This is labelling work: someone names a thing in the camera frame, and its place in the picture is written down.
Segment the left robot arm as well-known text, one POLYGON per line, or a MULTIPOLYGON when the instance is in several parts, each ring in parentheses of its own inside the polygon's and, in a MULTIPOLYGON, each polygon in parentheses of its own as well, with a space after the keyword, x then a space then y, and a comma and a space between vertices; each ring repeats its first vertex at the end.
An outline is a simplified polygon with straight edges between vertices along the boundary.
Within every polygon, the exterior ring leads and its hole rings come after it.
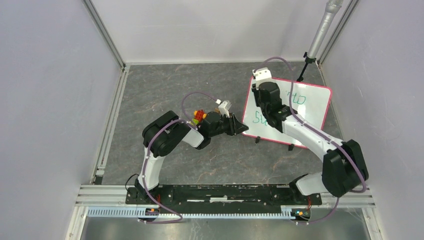
POLYGON ((205 113, 203 110, 197 110, 192 120, 194 124, 182 120, 170 110, 143 130, 144 160, 134 186, 138 191, 137 196, 145 204, 151 204, 156 200, 155 188, 159 185, 162 164, 165 157, 179 143, 184 142, 197 150, 202 150, 215 136, 221 134, 236 136, 249 129, 233 113, 226 115, 216 111, 205 113))

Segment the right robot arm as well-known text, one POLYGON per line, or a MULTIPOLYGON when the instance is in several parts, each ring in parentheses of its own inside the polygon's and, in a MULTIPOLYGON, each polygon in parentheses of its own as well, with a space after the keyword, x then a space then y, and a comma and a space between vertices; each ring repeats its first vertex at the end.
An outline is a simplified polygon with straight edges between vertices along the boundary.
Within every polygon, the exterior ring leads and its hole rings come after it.
POLYGON ((358 142, 343 141, 311 125, 290 105, 282 103, 275 82, 255 82, 251 91, 269 126, 300 141, 322 160, 321 172, 292 181, 294 187, 288 196, 293 203, 302 204, 312 194, 330 193, 340 198, 348 192, 358 193, 357 186, 362 187, 361 193, 366 190, 369 174, 358 142))

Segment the pink framed whiteboard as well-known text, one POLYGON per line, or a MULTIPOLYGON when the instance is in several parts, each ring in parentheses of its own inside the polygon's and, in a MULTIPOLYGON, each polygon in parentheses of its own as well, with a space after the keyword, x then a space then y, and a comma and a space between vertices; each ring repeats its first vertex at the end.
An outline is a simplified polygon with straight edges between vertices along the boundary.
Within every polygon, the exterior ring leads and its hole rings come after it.
MULTIPOLYGON (((291 100, 294 110, 298 111, 314 127, 322 129, 330 106, 332 90, 326 86, 303 82, 294 83, 293 90, 291 100)), ((251 87, 248 88, 242 123, 249 127, 242 133, 244 136, 260 137, 261 140, 305 147, 300 141, 268 125, 261 109, 256 106, 251 87)))

